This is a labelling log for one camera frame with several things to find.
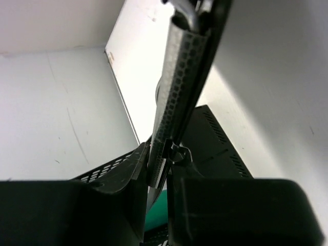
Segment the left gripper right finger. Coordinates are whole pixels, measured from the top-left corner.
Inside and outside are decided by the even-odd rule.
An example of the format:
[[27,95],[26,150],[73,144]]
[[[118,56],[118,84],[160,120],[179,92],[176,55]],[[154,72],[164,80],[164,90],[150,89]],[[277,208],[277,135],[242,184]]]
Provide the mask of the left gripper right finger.
[[170,245],[323,245],[304,190],[287,179],[209,178],[174,166]]

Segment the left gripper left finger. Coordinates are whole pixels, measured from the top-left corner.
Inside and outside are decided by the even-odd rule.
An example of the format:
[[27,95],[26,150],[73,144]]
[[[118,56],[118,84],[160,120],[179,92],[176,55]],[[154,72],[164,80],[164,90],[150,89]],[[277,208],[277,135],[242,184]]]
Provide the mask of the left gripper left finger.
[[93,182],[1,182],[1,245],[139,245],[149,144]]

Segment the green notebook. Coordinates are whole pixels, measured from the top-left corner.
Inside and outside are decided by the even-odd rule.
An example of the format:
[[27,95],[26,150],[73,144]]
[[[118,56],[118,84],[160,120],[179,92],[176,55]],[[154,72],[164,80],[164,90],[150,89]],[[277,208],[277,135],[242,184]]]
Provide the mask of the green notebook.
[[168,223],[167,190],[163,190],[146,215],[145,232]]

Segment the black mesh file organizer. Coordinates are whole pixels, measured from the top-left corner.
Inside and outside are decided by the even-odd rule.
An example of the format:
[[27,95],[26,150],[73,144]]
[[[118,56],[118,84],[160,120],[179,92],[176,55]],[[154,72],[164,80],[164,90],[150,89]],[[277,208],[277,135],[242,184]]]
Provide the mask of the black mesh file organizer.
[[[197,107],[182,143],[205,177],[251,178],[251,174],[208,106]],[[145,232],[142,245],[168,245],[167,224]]]

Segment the black clipboard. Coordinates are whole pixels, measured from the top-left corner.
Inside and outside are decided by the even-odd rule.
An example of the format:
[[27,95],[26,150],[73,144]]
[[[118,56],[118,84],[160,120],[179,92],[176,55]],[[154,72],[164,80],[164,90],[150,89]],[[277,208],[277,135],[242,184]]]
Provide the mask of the black clipboard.
[[148,160],[150,208],[159,197],[187,124],[205,85],[232,1],[170,1],[165,56],[156,87]]

